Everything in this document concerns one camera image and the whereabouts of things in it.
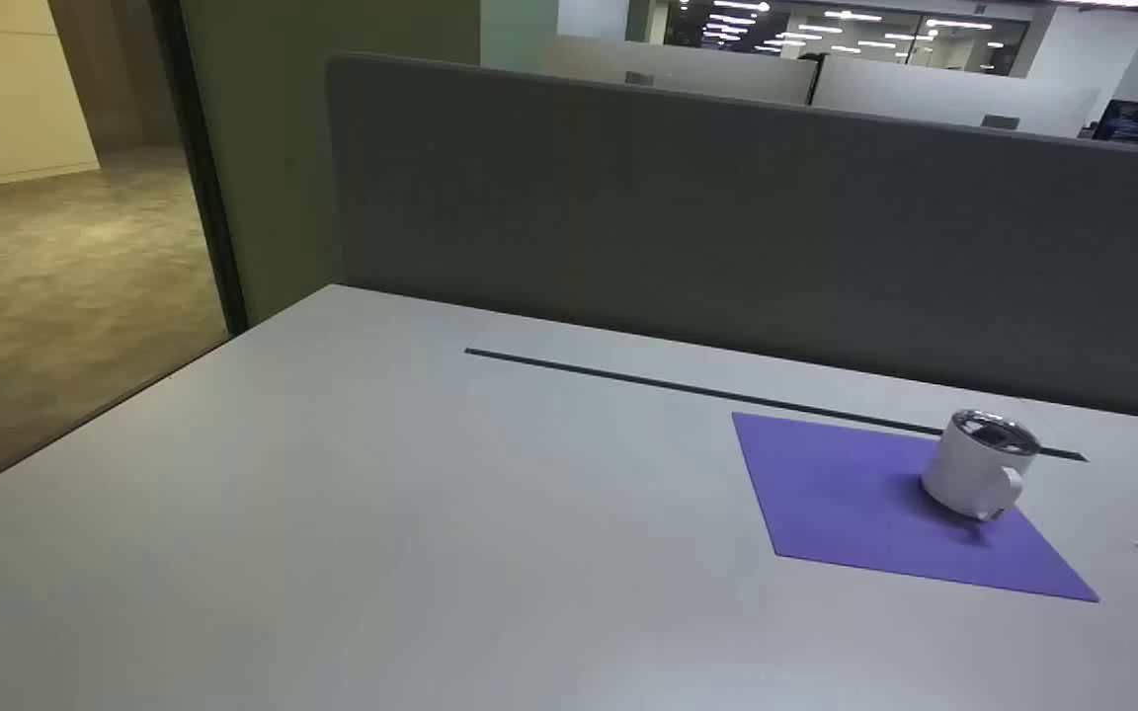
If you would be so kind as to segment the grey desk partition screen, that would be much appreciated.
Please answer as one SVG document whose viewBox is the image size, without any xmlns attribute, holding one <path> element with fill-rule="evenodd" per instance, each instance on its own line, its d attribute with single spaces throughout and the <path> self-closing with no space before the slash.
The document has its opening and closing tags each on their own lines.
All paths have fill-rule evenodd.
<svg viewBox="0 0 1138 711">
<path fill-rule="evenodd" d="M 1138 416 L 1138 147 L 325 63 L 348 286 Z"/>
</svg>

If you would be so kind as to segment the purple mat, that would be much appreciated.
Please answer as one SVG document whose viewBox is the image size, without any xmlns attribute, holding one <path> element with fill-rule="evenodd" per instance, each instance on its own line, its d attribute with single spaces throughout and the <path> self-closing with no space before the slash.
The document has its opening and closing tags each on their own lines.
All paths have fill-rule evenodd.
<svg viewBox="0 0 1138 711">
<path fill-rule="evenodd" d="M 921 483 L 935 440 L 736 413 L 747 473 L 781 557 L 1098 602 L 1029 518 L 980 523 Z"/>
</svg>

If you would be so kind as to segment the row of white partition screens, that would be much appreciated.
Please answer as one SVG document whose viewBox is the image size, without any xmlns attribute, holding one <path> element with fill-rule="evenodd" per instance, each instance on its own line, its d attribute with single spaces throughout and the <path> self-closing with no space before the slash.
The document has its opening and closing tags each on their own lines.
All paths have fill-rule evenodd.
<svg viewBox="0 0 1138 711">
<path fill-rule="evenodd" d="M 710 52 L 601 38 L 556 36 L 534 67 L 546 75 L 624 84 L 627 69 L 659 89 L 762 104 L 807 105 L 894 119 L 981 127 L 986 114 L 1020 118 L 1020 133 L 1075 138 L 1097 89 L 848 58 L 802 60 Z"/>
</svg>

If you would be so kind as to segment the white mug with clear lid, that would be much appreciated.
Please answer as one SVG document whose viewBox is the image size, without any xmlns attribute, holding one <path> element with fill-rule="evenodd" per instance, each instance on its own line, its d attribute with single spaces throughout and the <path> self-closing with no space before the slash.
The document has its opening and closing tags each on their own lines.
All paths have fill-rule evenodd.
<svg viewBox="0 0 1138 711">
<path fill-rule="evenodd" d="M 949 512 L 993 521 L 1016 507 L 1024 474 L 1039 453 L 1037 436 L 1024 425 L 989 411 L 956 411 L 921 486 Z"/>
</svg>

